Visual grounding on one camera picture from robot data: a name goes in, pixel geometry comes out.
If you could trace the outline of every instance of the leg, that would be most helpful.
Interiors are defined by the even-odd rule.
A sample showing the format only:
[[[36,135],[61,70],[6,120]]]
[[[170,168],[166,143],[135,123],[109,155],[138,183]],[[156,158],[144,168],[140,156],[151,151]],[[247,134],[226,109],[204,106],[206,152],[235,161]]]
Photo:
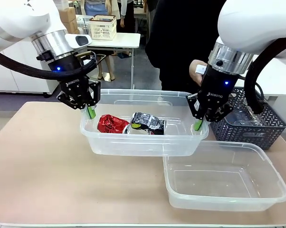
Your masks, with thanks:
[[[134,70],[134,49],[132,48],[132,69],[131,69],[131,85],[130,89],[134,89],[134,83],[133,83],[133,70]]]
[[[108,68],[108,71],[109,71],[110,80],[113,81],[113,80],[115,80],[115,76],[114,76],[114,72],[113,72],[113,70],[112,70],[112,68],[111,68],[109,56],[107,56],[107,57],[105,58],[105,62],[106,62],[106,64],[107,64],[107,68]]]
[[[97,61],[101,61],[101,57],[96,57]],[[99,75],[97,79],[101,80],[103,77],[103,69],[102,69],[102,63],[99,64]]]

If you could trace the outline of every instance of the white table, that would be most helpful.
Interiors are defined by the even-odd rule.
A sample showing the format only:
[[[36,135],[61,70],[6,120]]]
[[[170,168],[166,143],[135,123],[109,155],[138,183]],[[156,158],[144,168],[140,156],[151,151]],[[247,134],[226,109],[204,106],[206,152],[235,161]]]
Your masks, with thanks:
[[[133,68],[134,68],[134,49],[140,46],[140,34],[137,33],[117,33],[113,40],[93,39],[88,46],[88,50],[113,50],[113,51],[131,51],[131,89],[134,89]]]
[[[269,101],[276,101],[279,96],[286,96],[286,64],[279,59],[273,59],[263,69],[257,79],[265,96],[269,96]],[[238,80],[235,86],[244,86],[243,80]]]

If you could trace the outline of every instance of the robotiq logo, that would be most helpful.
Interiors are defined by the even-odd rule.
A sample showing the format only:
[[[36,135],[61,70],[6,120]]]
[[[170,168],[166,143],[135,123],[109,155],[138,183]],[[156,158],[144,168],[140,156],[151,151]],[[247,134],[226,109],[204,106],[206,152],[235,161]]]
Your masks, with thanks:
[[[223,96],[219,95],[219,94],[211,94],[211,93],[209,93],[208,96],[214,96],[214,97],[223,98]]]
[[[76,80],[74,80],[74,81],[72,81],[72,82],[66,83],[66,85],[68,86],[68,85],[71,85],[71,84],[76,83],[76,82],[79,82],[79,81],[80,81],[79,79],[76,79]]]

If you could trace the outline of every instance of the white basket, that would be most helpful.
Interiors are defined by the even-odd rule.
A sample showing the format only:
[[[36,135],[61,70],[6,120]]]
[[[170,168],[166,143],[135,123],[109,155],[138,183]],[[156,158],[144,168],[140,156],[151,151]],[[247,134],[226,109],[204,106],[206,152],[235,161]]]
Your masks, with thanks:
[[[113,40],[116,35],[116,18],[108,15],[95,15],[89,21],[92,39]]]
[[[69,7],[68,0],[53,0],[58,10],[66,10]]]

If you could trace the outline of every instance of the hand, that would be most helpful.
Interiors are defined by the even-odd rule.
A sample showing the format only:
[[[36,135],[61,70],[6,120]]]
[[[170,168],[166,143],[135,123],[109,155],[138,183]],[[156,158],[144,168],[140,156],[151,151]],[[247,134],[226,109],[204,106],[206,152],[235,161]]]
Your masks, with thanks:
[[[190,65],[190,76],[191,76],[192,80],[194,80],[199,86],[201,86],[202,75],[196,73],[197,65],[207,66],[207,64],[203,61],[195,59],[194,61],[192,61],[191,65]]]
[[[124,28],[125,24],[124,24],[124,18],[121,18],[121,23],[120,23],[121,27]]]

